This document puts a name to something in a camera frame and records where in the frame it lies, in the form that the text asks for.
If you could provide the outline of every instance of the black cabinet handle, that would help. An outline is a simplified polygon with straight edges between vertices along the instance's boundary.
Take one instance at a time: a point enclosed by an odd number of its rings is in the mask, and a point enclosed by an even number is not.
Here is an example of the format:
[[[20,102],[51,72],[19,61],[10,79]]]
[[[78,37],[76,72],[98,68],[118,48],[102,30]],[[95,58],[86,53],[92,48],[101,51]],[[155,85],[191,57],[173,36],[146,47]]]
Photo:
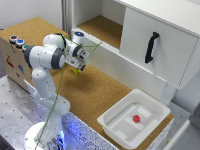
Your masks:
[[[153,36],[149,40],[148,48],[147,48],[147,53],[145,56],[145,63],[148,64],[150,61],[153,60],[153,57],[151,57],[153,45],[154,45],[154,40],[159,37],[159,34],[156,32],[153,32]]]

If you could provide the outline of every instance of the white plastic bin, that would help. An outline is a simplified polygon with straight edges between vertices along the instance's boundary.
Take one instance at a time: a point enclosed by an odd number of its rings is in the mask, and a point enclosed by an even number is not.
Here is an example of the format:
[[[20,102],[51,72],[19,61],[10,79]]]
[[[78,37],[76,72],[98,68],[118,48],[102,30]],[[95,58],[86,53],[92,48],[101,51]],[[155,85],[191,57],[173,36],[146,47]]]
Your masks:
[[[170,113],[170,109],[140,90],[133,90],[97,120],[105,133],[126,149],[137,148]],[[133,116],[139,115],[138,123]]]

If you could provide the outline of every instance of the cabinet door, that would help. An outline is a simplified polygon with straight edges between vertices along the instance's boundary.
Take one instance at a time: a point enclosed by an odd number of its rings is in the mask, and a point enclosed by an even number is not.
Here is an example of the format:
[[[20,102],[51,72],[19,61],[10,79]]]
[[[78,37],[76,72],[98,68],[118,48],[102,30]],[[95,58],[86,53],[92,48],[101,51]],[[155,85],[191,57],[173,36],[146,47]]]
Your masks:
[[[153,32],[159,37],[154,40],[153,60],[146,64],[145,56]],[[179,86],[197,41],[198,38],[191,34],[127,8],[120,54]]]

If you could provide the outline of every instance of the yellow object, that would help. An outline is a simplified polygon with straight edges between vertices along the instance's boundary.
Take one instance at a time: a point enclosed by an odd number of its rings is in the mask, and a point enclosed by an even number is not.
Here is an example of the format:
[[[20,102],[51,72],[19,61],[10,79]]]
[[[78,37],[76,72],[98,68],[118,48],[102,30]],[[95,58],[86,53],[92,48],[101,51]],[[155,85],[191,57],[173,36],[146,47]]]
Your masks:
[[[74,73],[74,74],[78,74],[78,73],[79,73],[79,69],[74,68],[74,69],[73,69],[73,73]]]

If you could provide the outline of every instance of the white cabinet door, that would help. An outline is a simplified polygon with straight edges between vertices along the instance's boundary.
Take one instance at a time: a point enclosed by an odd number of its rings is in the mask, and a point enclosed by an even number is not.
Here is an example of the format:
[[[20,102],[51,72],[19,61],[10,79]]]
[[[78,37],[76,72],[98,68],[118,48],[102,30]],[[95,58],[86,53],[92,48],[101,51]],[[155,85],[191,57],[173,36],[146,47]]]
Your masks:
[[[146,64],[145,56],[153,32],[159,37],[154,40],[153,60]],[[197,41],[198,38],[191,34],[127,8],[120,54],[179,86]]]

